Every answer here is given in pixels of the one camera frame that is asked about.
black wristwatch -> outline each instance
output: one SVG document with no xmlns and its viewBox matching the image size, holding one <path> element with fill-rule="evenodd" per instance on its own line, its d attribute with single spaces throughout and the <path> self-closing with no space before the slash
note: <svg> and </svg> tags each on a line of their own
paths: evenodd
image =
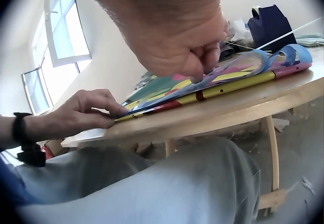
<svg viewBox="0 0 324 224">
<path fill-rule="evenodd" d="M 35 167 L 45 166 L 45 152 L 36 142 L 30 140 L 26 135 L 24 117 L 31 116 L 29 113 L 14 113 L 16 116 L 12 126 L 12 137 L 21 145 L 23 152 L 17 154 L 18 160 Z"/>
</svg>

wooden table top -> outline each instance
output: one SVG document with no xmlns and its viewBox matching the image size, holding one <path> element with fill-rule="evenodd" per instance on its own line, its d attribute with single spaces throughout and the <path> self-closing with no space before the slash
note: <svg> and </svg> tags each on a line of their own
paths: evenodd
<svg viewBox="0 0 324 224">
<path fill-rule="evenodd" d="M 323 95 L 324 49 L 309 49 L 313 65 L 306 71 L 270 80 L 205 101 L 195 102 L 81 132 L 63 147 L 151 142 L 183 137 L 260 119 L 299 106 Z"/>
</svg>

window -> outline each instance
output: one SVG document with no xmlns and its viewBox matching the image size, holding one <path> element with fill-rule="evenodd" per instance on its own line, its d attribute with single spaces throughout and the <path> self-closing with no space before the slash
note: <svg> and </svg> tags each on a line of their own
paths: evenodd
<svg viewBox="0 0 324 224">
<path fill-rule="evenodd" d="M 43 114 L 52 107 L 51 99 L 43 89 L 45 82 L 41 73 L 42 71 L 37 68 L 22 74 L 28 103 L 34 115 Z"/>
<path fill-rule="evenodd" d="M 75 0 L 45 0 L 45 25 L 54 67 L 91 59 Z"/>
<path fill-rule="evenodd" d="M 45 12 L 34 38 L 35 70 L 22 75 L 34 115 L 55 105 L 92 61 L 75 0 L 45 0 Z"/>
</svg>

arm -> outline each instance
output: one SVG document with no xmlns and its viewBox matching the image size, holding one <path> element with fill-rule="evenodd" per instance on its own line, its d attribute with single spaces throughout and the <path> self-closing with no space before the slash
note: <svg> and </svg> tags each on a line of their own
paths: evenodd
<svg viewBox="0 0 324 224">
<path fill-rule="evenodd" d="M 110 112 L 103 113 L 100 108 Z M 126 108 L 119 105 L 109 90 L 78 91 L 57 110 L 44 116 L 24 117 L 28 138 L 38 142 L 48 139 L 62 139 L 92 128 L 109 128 L 114 125 L 110 116 L 124 115 Z M 12 138 L 15 117 L 0 117 L 0 148 L 19 146 Z"/>
<path fill-rule="evenodd" d="M 220 0 L 96 0 L 151 73 L 199 81 L 217 64 L 228 34 Z"/>
</svg>

window handle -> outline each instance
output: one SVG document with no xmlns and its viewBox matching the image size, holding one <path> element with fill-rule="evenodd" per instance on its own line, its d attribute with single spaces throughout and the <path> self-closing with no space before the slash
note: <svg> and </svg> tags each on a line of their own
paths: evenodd
<svg viewBox="0 0 324 224">
<path fill-rule="evenodd" d="M 45 14 L 45 20 L 48 20 L 48 15 L 49 15 L 49 13 L 46 13 L 46 14 Z"/>
</svg>

